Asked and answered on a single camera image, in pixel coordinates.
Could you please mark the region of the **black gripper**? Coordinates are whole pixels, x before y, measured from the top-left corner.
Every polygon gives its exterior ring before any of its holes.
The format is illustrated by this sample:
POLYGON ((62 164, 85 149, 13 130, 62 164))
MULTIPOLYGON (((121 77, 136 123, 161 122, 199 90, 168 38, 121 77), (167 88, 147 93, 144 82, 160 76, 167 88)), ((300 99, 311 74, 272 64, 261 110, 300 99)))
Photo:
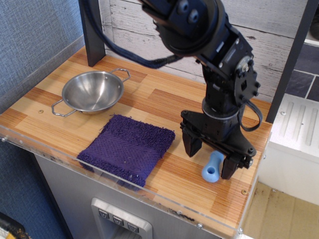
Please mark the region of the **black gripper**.
POLYGON ((242 116, 242 109, 227 118, 182 111, 180 127, 186 154, 193 157, 204 142, 226 155, 221 172, 222 179, 230 179, 238 167, 249 168, 257 150, 241 131, 242 116))

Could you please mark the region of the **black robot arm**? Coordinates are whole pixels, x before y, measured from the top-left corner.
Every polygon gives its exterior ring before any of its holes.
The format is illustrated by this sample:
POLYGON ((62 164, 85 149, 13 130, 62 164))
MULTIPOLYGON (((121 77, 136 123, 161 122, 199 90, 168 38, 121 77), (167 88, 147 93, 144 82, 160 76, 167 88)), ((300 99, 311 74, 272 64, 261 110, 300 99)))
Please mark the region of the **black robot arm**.
POLYGON ((143 10, 155 21, 165 47, 179 57, 194 57, 202 65, 206 94, 202 112, 182 111, 182 139, 188 156, 203 143, 225 155, 221 177, 230 179, 238 168, 252 165, 256 149, 245 138, 246 107, 258 118, 251 99, 260 88, 252 47, 229 23, 219 0, 144 0, 143 10))

